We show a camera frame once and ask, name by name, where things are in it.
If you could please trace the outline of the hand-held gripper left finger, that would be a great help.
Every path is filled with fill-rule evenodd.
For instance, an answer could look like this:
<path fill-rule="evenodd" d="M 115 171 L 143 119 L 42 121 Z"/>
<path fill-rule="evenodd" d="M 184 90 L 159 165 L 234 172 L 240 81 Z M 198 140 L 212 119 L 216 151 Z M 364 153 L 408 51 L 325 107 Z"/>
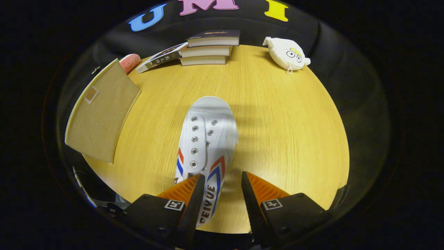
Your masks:
<path fill-rule="evenodd" d="M 157 196 L 144 194 L 120 213 L 120 222 L 155 249 L 191 249 L 205 183 L 198 174 Z"/>

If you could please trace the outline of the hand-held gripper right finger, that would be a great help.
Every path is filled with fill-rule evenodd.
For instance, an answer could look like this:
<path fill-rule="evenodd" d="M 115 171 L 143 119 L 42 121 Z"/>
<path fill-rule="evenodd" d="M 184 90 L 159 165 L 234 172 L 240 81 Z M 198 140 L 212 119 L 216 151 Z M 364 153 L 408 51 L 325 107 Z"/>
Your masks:
<path fill-rule="evenodd" d="M 242 173 L 241 188 L 254 241 L 262 248 L 295 249 L 332 216 L 306 194 L 288 194 L 250 172 Z"/>

